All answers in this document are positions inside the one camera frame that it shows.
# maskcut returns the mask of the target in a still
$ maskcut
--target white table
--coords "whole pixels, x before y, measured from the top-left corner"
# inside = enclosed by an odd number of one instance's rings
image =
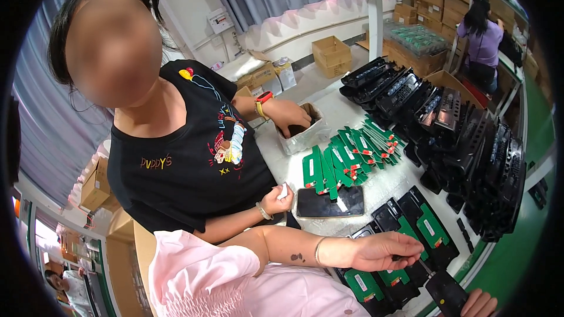
[[[338,88],[341,86],[341,81],[336,81],[326,89],[304,100],[304,102],[314,103],[321,110],[327,120],[327,124],[332,128],[331,136],[336,135],[337,130],[344,128],[344,126],[359,128],[365,119],[365,112],[339,93]],[[291,156],[286,155],[278,141],[278,135],[272,121],[259,126],[255,137],[264,161],[270,168],[274,179],[278,183],[286,181],[294,192],[304,187],[302,159],[311,153],[311,149]],[[327,144],[328,142],[320,144],[321,150],[324,150]],[[384,171],[375,170],[369,175],[369,179],[363,183],[365,215],[349,218],[296,219],[305,231],[314,234],[331,236],[350,235],[370,222],[372,220],[370,214],[382,206],[388,199],[391,197],[399,199],[413,185],[416,185],[431,207],[433,207],[460,251],[460,255],[451,262],[447,269],[451,275],[455,275],[470,256],[468,246],[456,220],[459,217],[462,218],[474,246],[479,241],[479,237],[474,235],[462,212],[459,215],[455,214],[446,203],[447,194],[444,191],[439,195],[435,195],[421,186],[419,178],[422,173],[423,170],[416,168],[411,160],[404,155],[396,166],[386,165]],[[292,213],[294,216],[296,215],[295,203]],[[412,299],[404,307],[403,314],[399,314],[400,316],[415,316],[432,302],[430,295],[424,288],[420,288],[420,291],[421,295]]]

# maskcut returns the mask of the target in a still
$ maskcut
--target bracelet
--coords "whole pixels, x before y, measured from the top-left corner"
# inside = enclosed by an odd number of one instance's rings
[[[264,219],[268,219],[269,221],[274,219],[273,216],[269,215],[264,211],[264,209],[261,207],[261,204],[259,202],[256,203],[256,206],[258,207],[258,210],[261,211],[261,214],[264,217]]]
[[[317,265],[320,266],[320,267],[323,267],[323,265],[319,262],[319,246],[321,245],[321,242],[328,237],[330,237],[330,236],[322,237],[321,240],[318,242],[317,246],[315,247],[314,259],[315,259],[315,263],[317,263]]]

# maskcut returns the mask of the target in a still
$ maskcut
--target pink sleeve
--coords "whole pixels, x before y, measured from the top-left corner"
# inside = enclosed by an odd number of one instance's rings
[[[149,265],[149,290],[156,309],[189,299],[260,268],[257,255],[242,246],[217,247],[183,230],[156,231],[157,250]]]

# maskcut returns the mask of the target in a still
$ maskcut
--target smartphone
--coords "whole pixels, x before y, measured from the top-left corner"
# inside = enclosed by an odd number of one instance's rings
[[[338,218],[364,214],[362,186],[341,187],[336,201],[329,193],[318,195],[314,188],[300,188],[296,194],[298,218]]]

